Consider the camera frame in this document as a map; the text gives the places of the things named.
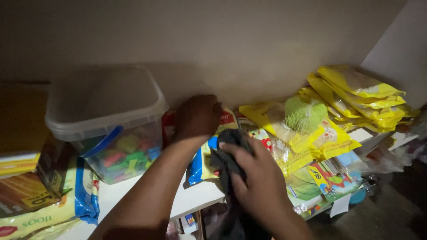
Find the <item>white wall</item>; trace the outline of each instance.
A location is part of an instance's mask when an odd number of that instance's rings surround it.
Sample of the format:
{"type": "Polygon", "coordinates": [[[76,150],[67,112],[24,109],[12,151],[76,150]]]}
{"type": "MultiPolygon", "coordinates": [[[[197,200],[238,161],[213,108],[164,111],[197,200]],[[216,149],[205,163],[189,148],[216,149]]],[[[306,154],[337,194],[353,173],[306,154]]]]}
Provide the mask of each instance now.
{"type": "Polygon", "coordinates": [[[406,91],[411,107],[427,103],[426,0],[409,0],[361,67],[406,91]]]}
{"type": "Polygon", "coordinates": [[[3,0],[0,79],[142,62],[172,107],[196,93],[235,107],[294,94],[320,65],[359,65],[404,3],[3,0]]]}

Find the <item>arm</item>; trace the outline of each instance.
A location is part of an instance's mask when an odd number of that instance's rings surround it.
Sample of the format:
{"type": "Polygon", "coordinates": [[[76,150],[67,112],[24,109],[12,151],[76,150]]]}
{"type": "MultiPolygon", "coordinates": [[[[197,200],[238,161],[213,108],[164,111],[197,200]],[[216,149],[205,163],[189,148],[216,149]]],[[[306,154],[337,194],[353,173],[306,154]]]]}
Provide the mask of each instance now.
{"type": "Polygon", "coordinates": [[[181,178],[196,151],[215,132],[221,113],[216,97],[189,99],[177,112],[168,146],[92,233],[95,239],[163,239],[181,178]]]}
{"type": "Polygon", "coordinates": [[[219,145],[221,150],[234,155],[246,173],[246,183],[238,174],[231,175],[239,203],[276,240],[312,239],[306,222],[292,209],[285,178],[270,152],[259,140],[248,137],[247,141],[255,156],[232,144],[219,145]]]}

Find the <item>dark cloth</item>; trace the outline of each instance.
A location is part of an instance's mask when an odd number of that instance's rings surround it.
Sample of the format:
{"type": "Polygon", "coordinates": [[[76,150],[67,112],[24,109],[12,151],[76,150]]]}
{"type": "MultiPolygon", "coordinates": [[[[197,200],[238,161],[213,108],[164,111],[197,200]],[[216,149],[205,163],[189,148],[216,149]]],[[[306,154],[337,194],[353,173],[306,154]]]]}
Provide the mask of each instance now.
{"type": "MultiPolygon", "coordinates": [[[[244,135],[240,130],[224,130],[218,136],[217,144],[221,142],[231,143],[242,147],[253,155],[251,146],[245,141],[244,135]]],[[[230,199],[229,212],[221,225],[219,239],[270,240],[272,236],[242,209],[234,195],[231,173],[239,174],[246,181],[245,171],[237,164],[234,156],[220,150],[217,146],[217,150],[211,149],[211,165],[219,169],[222,191],[230,199]]]]}

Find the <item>cardboard box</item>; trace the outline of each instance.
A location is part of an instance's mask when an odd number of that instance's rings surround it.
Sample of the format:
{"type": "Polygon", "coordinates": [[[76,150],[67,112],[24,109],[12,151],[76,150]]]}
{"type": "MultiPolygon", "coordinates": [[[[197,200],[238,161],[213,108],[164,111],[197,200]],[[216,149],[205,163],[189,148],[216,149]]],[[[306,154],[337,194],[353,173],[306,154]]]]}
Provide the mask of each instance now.
{"type": "Polygon", "coordinates": [[[59,202],[72,154],[75,152],[70,143],[50,137],[31,170],[0,176],[0,218],[28,213],[59,202]]]}

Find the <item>clear plastic tub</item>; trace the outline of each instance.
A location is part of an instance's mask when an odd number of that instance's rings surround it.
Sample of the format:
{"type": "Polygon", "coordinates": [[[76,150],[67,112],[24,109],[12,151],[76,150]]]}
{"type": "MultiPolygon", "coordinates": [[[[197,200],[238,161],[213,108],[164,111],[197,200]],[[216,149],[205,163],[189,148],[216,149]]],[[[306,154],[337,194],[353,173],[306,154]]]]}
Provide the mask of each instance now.
{"type": "Polygon", "coordinates": [[[90,66],[53,82],[46,125],[113,184],[144,173],[160,155],[168,108],[146,67],[90,66]]]}

